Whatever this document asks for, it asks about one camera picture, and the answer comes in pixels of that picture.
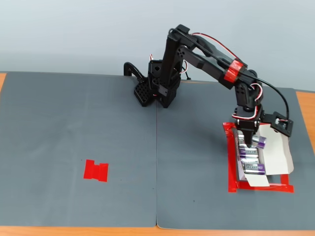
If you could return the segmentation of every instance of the black robotic arm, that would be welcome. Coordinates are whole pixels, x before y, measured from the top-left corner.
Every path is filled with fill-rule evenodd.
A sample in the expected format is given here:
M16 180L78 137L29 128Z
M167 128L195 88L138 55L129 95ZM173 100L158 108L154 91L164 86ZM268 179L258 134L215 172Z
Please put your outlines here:
M200 49L204 56L194 53L195 48ZM183 25L170 30L163 60L149 62L148 77L144 77L131 63L124 64L124 75L134 74L139 81L134 94L142 106L154 99L165 108L170 105L180 85L183 60L205 71L226 88L235 87L238 107L232 116L249 147L261 122L270 123L278 132L291 136L291 120L277 112L272 115L264 113L262 83L256 72L247 70L247 65L240 59L231 59L204 38L190 35L189 29Z

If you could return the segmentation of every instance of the battery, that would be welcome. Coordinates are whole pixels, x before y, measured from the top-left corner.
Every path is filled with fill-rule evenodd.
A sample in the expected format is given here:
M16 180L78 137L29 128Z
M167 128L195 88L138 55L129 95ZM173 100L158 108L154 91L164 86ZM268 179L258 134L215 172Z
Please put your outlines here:
M244 137L238 137L238 146L247 148L247 145L245 144Z
M253 135L252 136L252 148L261 148L264 149L266 144L266 138L262 137L262 136L258 136L258 135ZM247 148L247 145L245 144L244 141L244 136L240 136L238 137L238 146L239 147L244 147Z
M243 167L246 174L264 175L266 173L264 164L244 163Z
M244 137L244 134L241 130L237 130L237 134L238 134L238 137L239 138L243 138Z
M258 158L258 150L256 148L240 147L240 157L253 157Z
M258 135L252 136L252 145L257 148L264 149L266 145L266 138Z
M242 163L259 163L259 159L258 158L246 158L246 157L241 157L241 162Z

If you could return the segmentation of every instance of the red tape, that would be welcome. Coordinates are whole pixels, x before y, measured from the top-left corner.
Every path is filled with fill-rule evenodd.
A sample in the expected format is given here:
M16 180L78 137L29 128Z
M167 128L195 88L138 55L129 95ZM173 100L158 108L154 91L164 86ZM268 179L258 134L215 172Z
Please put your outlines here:
M256 190L256 191L278 191L294 193L294 186L289 184L289 175L280 175L280 183L269 183L269 187L251 187L247 181L237 179L237 165L233 128L234 123L225 122L223 127L227 138L228 151L228 192L236 193L237 189Z
M228 68L224 76L224 79L231 83L234 83L237 78L238 72L240 71L242 67L243 67L243 64L241 62L234 60L231 63L230 67Z
M95 165L93 160L86 160L83 178L97 179L98 181L107 182L108 164L100 163Z

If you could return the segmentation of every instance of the red tape square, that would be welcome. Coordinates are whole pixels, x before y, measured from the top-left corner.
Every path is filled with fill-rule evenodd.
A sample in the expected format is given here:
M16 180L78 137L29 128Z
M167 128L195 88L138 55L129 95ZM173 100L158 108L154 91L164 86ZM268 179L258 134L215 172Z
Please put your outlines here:
M95 165L93 160L86 160L83 178L107 182L107 174L108 163Z
M278 191L294 193L294 186L289 184L289 175L280 175L281 183L269 183L269 187L251 187L247 181L238 181L236 174L236 153L233 128L234 123L225 122L223 127L227 138L228 149L228 192L236 193L237 189L258 190L258 191Z

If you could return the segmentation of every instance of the gray table mat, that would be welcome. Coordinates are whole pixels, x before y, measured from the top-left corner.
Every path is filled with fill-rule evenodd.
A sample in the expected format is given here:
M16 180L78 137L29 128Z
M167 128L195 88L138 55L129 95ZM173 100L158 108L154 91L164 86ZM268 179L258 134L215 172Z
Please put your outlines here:
M7 74L0 225L156 225L156 105L143 109L134 86L123 76ZM109 163L107 183L83 179L86 159Z
M157 224L171 229L314 230L315 157L295 90L280 89L294 121L290 150L295 193L228 193L223 122L232 121L234 90L182 83L169 108L157 110ZM266 112L285 114L264 87Z

